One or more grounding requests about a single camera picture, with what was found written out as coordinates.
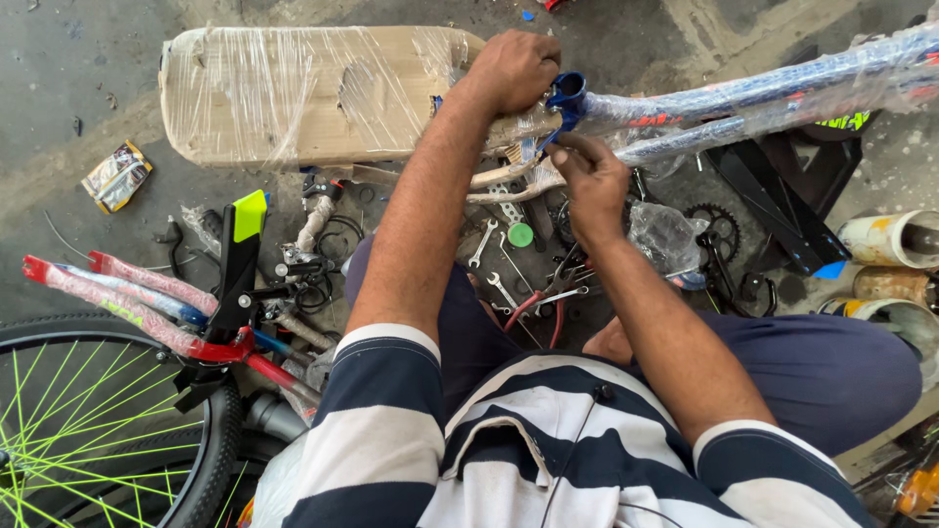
man's hand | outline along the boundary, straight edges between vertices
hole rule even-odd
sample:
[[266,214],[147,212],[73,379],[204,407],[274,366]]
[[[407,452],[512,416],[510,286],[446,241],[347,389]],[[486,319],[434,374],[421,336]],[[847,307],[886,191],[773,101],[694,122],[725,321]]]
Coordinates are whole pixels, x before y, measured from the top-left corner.
[[574,237],[592,255],[593,248],[623,238],[623,204],[629,190],[629,167],[601,139],[566,132],[546,148],[571,191]]
[[553,38],[510,29],[486,43],[456,90],[472,97],[493,115],[528,110],[561,71],[561,43]]

person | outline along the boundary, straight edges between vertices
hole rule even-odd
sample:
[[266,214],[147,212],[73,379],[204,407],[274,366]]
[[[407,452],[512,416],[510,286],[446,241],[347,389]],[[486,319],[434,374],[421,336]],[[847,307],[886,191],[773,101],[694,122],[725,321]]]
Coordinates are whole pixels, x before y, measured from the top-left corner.
[[691,310],[625,238],[628,169],[602,141],[548,152],[618,317],[589,353],[524,353],[476,299],[454,257],[486,131],[560,64],[509,31],[446,95],[352,257],[283,526],[871,526],[828,456],[913,407],[914,355],[865,321]]

chainring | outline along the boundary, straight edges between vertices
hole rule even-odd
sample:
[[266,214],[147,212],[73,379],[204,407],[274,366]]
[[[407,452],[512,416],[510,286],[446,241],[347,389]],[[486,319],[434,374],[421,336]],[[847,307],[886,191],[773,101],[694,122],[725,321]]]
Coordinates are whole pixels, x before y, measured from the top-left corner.
[[708,229],[717,233],[716,246],[725,262],[737,256],[737,250],[740,249],[740,225],[730,211],[717,204],[698,204],[685,210],[685,218],[700,218],[711,223]]

green bottle cap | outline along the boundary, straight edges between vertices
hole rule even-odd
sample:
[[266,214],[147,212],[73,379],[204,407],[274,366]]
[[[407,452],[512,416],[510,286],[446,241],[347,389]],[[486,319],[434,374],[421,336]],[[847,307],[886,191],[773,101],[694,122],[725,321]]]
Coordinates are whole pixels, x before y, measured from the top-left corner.
[[534,240],[534,232],[528,224],[514,224],[509,227],[509,242],[515,247],[525,247]]

navy shorts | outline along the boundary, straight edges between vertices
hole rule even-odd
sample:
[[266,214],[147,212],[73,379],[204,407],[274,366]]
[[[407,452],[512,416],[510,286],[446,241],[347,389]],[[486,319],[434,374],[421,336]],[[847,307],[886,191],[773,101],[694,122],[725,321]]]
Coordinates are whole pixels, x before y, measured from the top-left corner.
[[[355,303],[373,237],[359,244],[346,278]],[[455,263],[438,318],[447,416],[476,385],[524,353],[476,299]],[[895,335],[825,315],[747,319],[701,312],[756,383],[779,426],[833,457],[893,426],[919,399],[916,358]]]

